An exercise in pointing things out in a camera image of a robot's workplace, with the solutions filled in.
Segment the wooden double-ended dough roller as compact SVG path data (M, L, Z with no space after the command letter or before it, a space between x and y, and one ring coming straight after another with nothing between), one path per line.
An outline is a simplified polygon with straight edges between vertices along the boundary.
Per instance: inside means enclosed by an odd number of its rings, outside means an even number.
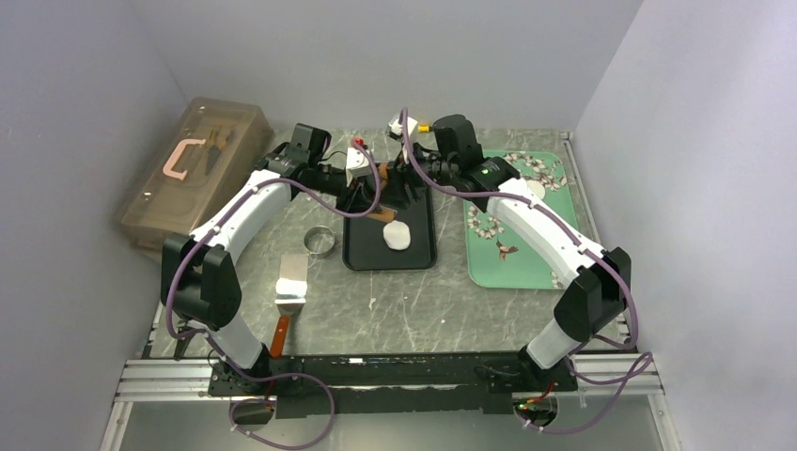
M389 224L395 220L397 211L383 204L386 199L385 189L388 186L388 163L378 164L379 179L375 183L374 194L378 198L377 206L367 215L368 219Z

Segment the white dough ball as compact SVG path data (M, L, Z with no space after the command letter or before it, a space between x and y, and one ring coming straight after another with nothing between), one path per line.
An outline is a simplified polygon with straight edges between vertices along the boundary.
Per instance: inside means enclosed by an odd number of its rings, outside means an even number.
M383 227L383 240L390 250L407 250L412 243L411 230L407 224L394 220Z

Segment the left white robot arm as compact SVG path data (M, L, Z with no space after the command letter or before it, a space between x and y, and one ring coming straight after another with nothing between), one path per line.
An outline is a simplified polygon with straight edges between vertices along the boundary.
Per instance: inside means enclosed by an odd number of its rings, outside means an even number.
M209 221L164 242L161 301L168 334L178 341L203 336L248 395L262 392L273 379L275 356L242 317L236 273L242 252L300 193L350 219L371 214L381 200L376 193L365 206L347 206L355 179L350 168L324 161L331 144L326 130L297 124L291 139L264 155L241 189Z

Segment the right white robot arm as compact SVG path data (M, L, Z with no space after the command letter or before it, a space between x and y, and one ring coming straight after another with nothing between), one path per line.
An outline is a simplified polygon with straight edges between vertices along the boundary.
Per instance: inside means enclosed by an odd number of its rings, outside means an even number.
M389 130L400 131L404 158L431 188L467 199L508 225L541 255L565 284L555 307L554 318L524 348L518 364L523 386L539 390L555 374L554 366L585 346L591 339L621 349L633 348L638 337L638 315L629 280L620 274L621 263L610 264L610 254L596 242L577 232L550 210L517 176L511 176L495 191L465 192L434 181L415 157L410 117L402 108ZM628 311L630 341L622 344L598 334L607 319Z

